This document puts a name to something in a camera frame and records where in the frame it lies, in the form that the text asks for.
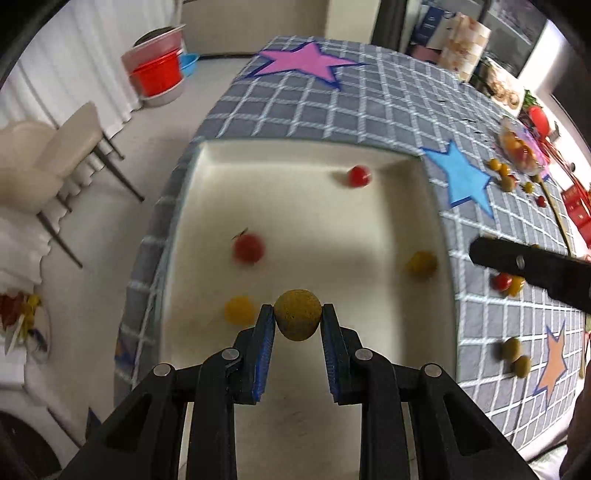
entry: table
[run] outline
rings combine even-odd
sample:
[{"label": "table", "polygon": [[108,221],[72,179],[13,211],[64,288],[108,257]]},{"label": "table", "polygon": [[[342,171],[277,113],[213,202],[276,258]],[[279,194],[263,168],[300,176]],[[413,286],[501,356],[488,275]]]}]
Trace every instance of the table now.
[{"label": "table", "polygon": [[[300,37],[276,37],[267,47],[292,49]],[[342,90],[299,72],[245,76],[265,63],[255,56],[202,123],[172,172],[154,207],[128,284],[116,353],[115,401],[158,363],[160,309],[170,235],[182,208],[183,180],[199,144],[215,138],[302,138],[348,142],[423,155],[422,148],[444,151],[453,140],[466,158],[485,170],[495,149],[504,111],[445,70],[381,47],[315,39],[324,53],[365,63],[338,69]],[[454,277],[457,316],[456,379],[516,448],[529,444],[563,415],[574,401],[584,314],[554,301],[545,291],[525,286],[518,298],[503,298],[489,286],[491,272],[473,265],[468,247],[481,234],[495,235],[566,252],[549,209],[536,207],[517,189],[486,188],[493,217],[474,202],[450,208],[445,174],[423,157],[440,206]],[[566,210],[549,180],[564,221]],[[547,332],[564,328],[567,372],[548,404],[534,390],[547,362]],[[512,376],[497,358],[498,344],[518,336],[531,355],[525,380]]]}]

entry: pink star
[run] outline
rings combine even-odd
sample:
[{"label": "pink star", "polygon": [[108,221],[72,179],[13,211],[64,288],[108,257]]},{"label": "pink star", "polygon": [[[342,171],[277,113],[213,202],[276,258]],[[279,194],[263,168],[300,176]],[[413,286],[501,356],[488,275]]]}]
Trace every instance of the pink star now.
[{"label": "pink star", "polygon": [[271,61],[256,69],[249,76],[258,77],[270,73],[297,70],[324,80],[336,88],[339,88],[339,81],[333,71],[335,67],[361,65],[353,60],[324,54],[315,42],[303,43],[293,50],[261,50],[258,54]]}]

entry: yellow cherry tomato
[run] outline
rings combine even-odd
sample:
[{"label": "yellow cherry tomato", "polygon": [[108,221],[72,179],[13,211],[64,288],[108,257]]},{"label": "yellow cherry tomato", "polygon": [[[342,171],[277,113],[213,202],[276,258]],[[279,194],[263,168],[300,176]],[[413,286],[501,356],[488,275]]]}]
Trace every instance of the yellow cherry tomato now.
[{"label": "yellow cherry tomato", "polygon": [[491,158],[491,161],[488,162],[488,167],[494,171],[499,171],[501,169],[501,165],[502,164],[498,158]]},{"label": "yellow cherry tomato", "polygon": [[503,192],[513,192],[515,190],[515,180],[511,177],[501,178],[501,189]]},{"label": "yellow cherry tomato", "polygon": [[499,168],[499,173],[501,177],[506,177],[509,173],[511,173],[511,168],[506,163],[503,163]]},{"label": "yellow cherry tomato", "polygon": [[525,183],[525,184],[523,185],[523,191],[524,191],[524,192],[526,192],[526,193],[528,193],[528,194],[529,194],[529,193],[534,193],[534,188],[535,188],[535,187],[534,187],[534,184],[533,184],[533,183],[531,183],[530,181],[529,181],[529,182],[527,182],[527,183]]},{"label": "yellow cherry tomato", "polygon": [[431,252],[419,250],[408,261],[406,269],[412,277],[426,280],[437,271],[437,257]]},{"label": "yellow cherry tomato", "polygon": [[234,325],[248,326],[255,323],[255,307],[246,295],[228,300],[223,312],[226,320]]},{"label": "yellow cherry tomato", "polygon": [[511,285],[506,290],[507,295],[510,297],[516,297],[519,295],[519,292],[523,290],[523,286],[525,285],[525,279],[523,277],[519,277],[517,275],[513,275],[513,280],[511,281]]}]

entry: red box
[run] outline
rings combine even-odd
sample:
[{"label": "red box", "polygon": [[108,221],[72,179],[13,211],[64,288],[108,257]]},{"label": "red box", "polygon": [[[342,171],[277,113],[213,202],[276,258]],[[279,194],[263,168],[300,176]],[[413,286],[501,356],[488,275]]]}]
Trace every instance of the red box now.
[{"label": "red box", "polygon": [[576,185],[573,185],[572,187],[564,190],[563,192],[561,192],[561,195],[562,199],[564,200],[564,204],[566,205],[566,208],[568,208],[569,205],[572,203],[581,201],[581,195]]},{"label": "red box", "polygon": [[583,237],[583,240],[585,240],[587,247],[591,248],[591,222],[587,222],[579,227],[579,233]]},{"label": "red box", "polygon": [[591,215],[589,215],[589,212],[583,204],[573,205],[573,209],[569,210],[569,217],[577,228],[580,228],[591,220]]},{"label": "red box", "polygon": [[569,203],[568,205],[565,203],[564,206],[566,207],[566,211],[567,212],[572,212],[573,210],[575,210],[575,208],[581,206],[583,204],[583,202],[581,202],[581,200],[577,200],[574,203]]}]

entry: blue star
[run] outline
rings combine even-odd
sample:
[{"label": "blue star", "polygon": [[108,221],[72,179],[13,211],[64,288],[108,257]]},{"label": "blue star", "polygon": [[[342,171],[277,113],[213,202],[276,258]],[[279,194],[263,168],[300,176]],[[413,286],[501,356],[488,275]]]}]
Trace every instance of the blue star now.
[{"label": "blue star", "polygon": [[445,153],[428,148],[423,148],[423,151],[447,176],[450,206],[455,207],[471,199],[492,218],[491,204],[486,195],[490,175],[468,162],[453,140],[450,140]]}]

